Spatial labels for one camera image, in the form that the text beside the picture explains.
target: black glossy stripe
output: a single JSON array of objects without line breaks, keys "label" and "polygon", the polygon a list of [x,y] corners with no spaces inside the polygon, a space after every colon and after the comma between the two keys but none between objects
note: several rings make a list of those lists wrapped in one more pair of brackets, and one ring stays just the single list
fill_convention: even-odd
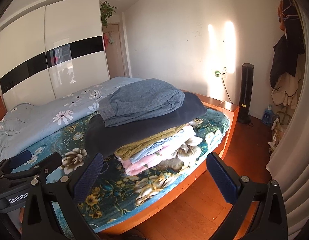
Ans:
[{"label": "black glossy stripe", "polygon": [[0,78],[2,93],[6,93],[23,80],[26,80],[48,67],[103,50],[102,36],[97,36],[71,42],[43,52],[15,67]]},{"label": "black glossy stripe", "polygon": [[46,54],[42,52],[10,70],[0,78],[2,93],[4,94],[23,80],[45,69],[47,69]]},{"label": "black glossy stripe", "polygon": [[102,36],[71,42],[46,52],[48,67],[103,50]]}]

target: white sliding wardrobe door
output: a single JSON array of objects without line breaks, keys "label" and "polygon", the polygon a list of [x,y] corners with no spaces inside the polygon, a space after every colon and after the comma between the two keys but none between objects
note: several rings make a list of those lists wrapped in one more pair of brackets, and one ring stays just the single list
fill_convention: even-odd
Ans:
[{"label": "white sliding wardrobe door", "polygon": [[44,17],[41,7],[0,31],[0,84],[7,109],[55,100],[45,56]]},{"label": "white sliding wardrobe door", "polygon": [[99,0],[46,6],[45,45],[56,98],[109,80]]}]

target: textured blue pad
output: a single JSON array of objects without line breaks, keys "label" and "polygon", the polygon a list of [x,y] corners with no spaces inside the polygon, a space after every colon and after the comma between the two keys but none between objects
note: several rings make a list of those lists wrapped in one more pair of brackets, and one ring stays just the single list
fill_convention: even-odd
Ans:
[{"label": "textured blue pad", "polygon": [[16,155],[15,157],[10,159],[10,168],[12,169],[16,169],[19,166],[21,166],[23,163],[26,163],[28,160],[31,159],[31,152],[26,150],[18,155]]},{"label": "textured blue pad", "polygon": [[238,200],[239,189],[220,161],[214,154],[208,154],[207,169],[221,191],[225,201],[233,205]]},{"label": "textured blue pad", "polygon": [[103,156],[98,153],[93,160],[89,163],[85,172],[78,179],[77,183],[73,187],[73,202],[75,204],[85,201],[90,189],[95,183],[100,171],[103,167]]}]

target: metal bolt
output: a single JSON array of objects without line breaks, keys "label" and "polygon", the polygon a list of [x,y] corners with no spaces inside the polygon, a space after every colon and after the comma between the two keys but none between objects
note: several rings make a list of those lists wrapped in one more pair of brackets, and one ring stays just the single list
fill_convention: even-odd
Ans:
[{"label": "metal bolt", "polygon": [[275,179],[271,180],[271,184],[274,185],[274,186],[278,186],[279,185],[279,183]]},{"label": "metal bolt", "polygon": [[248,176],[242,176],[242,177],[241,177],[241,180],[242,180],[243,182],[246,182],[246,183],[250,181],[250,179],[249,179]]},{"label": "metal bolt", "polygon": [[31,180],[31,185],[32,185],[32,186],[36,186],[38,183],[39,183],[39,182],[38,182],[37,179]]},{"label": "metal bolt", "polygon": [[63,176],[61,177],[60,181],[61,182],[67,182],[69,180],[69,177],[68,176]]}]

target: black tower heater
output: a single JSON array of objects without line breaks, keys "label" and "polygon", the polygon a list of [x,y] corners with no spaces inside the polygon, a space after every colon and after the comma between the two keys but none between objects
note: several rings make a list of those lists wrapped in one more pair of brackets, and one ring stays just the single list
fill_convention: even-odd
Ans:
[{"label": "black tower heater", "polygon": [[251,102],[252,85],[253,85],[253,68],[250,63],[242,65],[242,79],[241,79],[241,94],[239,103],[238,122],[250,123],[249,108]]}]

